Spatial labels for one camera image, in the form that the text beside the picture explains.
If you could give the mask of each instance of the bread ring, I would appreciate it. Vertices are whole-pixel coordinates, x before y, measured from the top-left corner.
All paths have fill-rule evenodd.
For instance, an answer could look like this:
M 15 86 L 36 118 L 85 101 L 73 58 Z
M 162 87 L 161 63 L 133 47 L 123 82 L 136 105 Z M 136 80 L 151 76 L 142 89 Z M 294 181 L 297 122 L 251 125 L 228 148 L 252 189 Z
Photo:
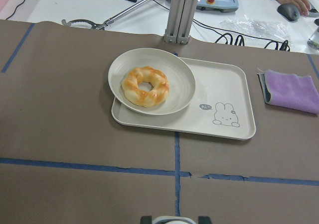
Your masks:
M 153 89 L 144 91 L 139 88 L 142 82 L 149 82 Z M 152 107 L 165 101 L 169 94 L 166 75 L 150 66 L 136 67 L 122 82 L 125 97 L 138 106 Z

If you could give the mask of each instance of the folded cloth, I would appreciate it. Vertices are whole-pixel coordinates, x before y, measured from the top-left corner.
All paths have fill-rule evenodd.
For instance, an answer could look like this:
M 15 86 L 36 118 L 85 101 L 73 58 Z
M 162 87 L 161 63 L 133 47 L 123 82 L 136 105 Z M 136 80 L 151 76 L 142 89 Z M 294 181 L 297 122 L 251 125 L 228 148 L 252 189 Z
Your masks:
M 319 94 L 311 76 L 258 73 L 265 103 L 319 114 Z

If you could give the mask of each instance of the white table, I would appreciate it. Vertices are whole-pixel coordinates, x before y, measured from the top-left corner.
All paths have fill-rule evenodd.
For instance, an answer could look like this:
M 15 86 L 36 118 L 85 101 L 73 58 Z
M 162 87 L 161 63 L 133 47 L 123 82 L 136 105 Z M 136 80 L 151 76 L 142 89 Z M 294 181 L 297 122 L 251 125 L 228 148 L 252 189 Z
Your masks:
M 9 0 L 0 11 L 0 19 L 6 19 L 10 16 L 15 7 L 23 0 Z M 157 0 L 166 7 L 170 2 L 166 0 Z M 311 3 L 319 8 L 319 0 L 310 0 Z M 89 19 L 96 23 L 102 23 L 106 19 L 118 14 L 124 9 L 130 7 L 133 3 L 126 0 L 26 0 L 20 6 L 15 15 L 10 20 L 41 22 L 52 21 L 61 24 L 62 19 L 67 21 L 73 19 Z M 267 33 L 278 33 L 273 30 L 280 26 L 283 31 L 287 31 L 291 51 L 308 54 L 319 54 L 318 51 L 311 49 L 307 45 L 308 38 L 316 29 L 313 17 L 301 16 L 297 22 L 289 22 L 277 13 L 279 6 L 275 0 L 239 0 L 239 8 L 236 12 L 221 13 L 219 11 L 199 11 L 195 12 L 194 18 L 213 27 L 235 28 L 237 21 L 258 21 L 263 24 L 269 24 L 271 30 Z M 153 33 L 163 35 L 166 29 L 168 11 L 157 5 L 155 2 L 149 2 L 141 6 L 131 14 L 116 21 L 108 30 L 128 33 Z M 246 34 L 254 35 L 252 30 L 247 30 Z M 206 30 L 197 25 L 193 25 L 190 35 L 198 40 L 215 42 L 219 37 L 213 31 Z M 245 38 L 246 46 L 264 47 L 267 41 Z

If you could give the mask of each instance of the blue tape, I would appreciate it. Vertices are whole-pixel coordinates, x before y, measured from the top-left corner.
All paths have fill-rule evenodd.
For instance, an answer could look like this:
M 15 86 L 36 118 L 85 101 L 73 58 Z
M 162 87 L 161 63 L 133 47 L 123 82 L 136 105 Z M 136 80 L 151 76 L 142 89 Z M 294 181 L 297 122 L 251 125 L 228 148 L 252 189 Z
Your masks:
M 7 71 L 7 69 L 9 68 L 10 64 L 12 63 L 12 61 L 14 60 L 15 56 L 18 54 L 20 48 L 22 47 L 22 45 L 24 44 L 26 38 L 29 36 L 32 28 L 34 27 L 35 23 L 31 23 L 31 25 L 29 26 L 28 30 L 26 31 L 26 33 L 24 34 L 22 40 L 19 42 L 18 46 L 16 47 L 16 49 L 14 50 L 14 52 L 12 53 L 12 55 L 10 56 L 9 60 L 6 62 L 6 64 L 4 65 L 4 67 L 2 68 L 1 72 L 5 73 Z
M 180 149 L 179 149 L 179 132 L 175 132 L 175 216 L 180 217 Z
M 161 176 L 173 176 L 173 177 L 175 176 L 175 171 L 147 169 L 147 168 L 120 168 L 115 166 L 36 161 L 36 160 L 12 159 L 12 158 L 0 158 L 0 163 L 28 165 L 28 166 L 41 166 L 41 167 L 51 167 L 51 168 L 69 168 L 69 169 L 82 169 L 82 170 L 119 172 L 119 173 L 149 174 L 149 175 L 161 175 Z M 181 175 L 183 177 L 190 176 L 188 172 L 182 172 Z
M 315 71 L 315 74 L 317 75 L 317 78 L 319 79 L 319 71 L 318 71 L 318 69 L 317 69 L 317 67 L 316 67 L 311 55 L 307 54 L 307 57 L 308 57 L 308 60 L 309 60 L 310 64 L 312 65 L 312 67 L 313 67 L 313 69 Z
M 301 180 L 301 179 L 243 177 L 240 175 L 223 175 L 223 174 L 207 174 L 202 176 L 201 178 L 207 178 L 207 179 L 212 178 L 216 180 L 258 182 L 258 183 L 278 183 L 278 184 L 291 184 L 291 185 L 319 186 L 319 181 Z

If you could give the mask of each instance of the tray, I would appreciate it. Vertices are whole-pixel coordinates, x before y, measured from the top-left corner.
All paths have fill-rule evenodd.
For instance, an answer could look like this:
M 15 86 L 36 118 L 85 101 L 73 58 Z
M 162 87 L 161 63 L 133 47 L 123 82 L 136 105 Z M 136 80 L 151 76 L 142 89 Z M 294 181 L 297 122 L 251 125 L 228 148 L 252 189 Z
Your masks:
M 256 125 L 246 75 L 239 67 L 181 58 L 192 70 L 196 90 L 179 112 L 149 116 L 132 111 L 116 98 L 112 116 L 120 124 L 246 140 Z

